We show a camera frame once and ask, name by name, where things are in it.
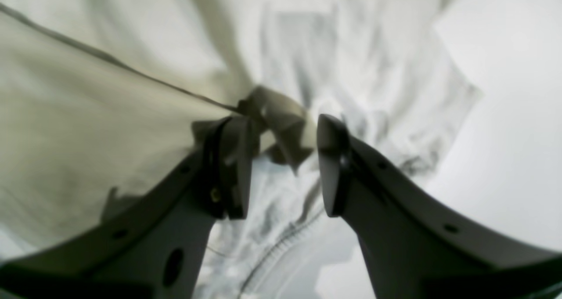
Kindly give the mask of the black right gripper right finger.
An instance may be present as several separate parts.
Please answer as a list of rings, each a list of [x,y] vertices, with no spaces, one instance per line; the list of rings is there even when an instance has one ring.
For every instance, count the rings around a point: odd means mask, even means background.
[[[450,209],[334,116],[319,115],[324,207],[353,230],[378,299],[556,299],[561,253]]]

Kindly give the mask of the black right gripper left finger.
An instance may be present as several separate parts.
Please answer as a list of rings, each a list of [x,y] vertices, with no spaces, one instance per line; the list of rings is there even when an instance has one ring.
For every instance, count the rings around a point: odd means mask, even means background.
[[[214,224],[249,209],[259,135],[251,119],[209,123],[202,144],[134,205],[56,247],[1,265],[20,299],[190,299]]]

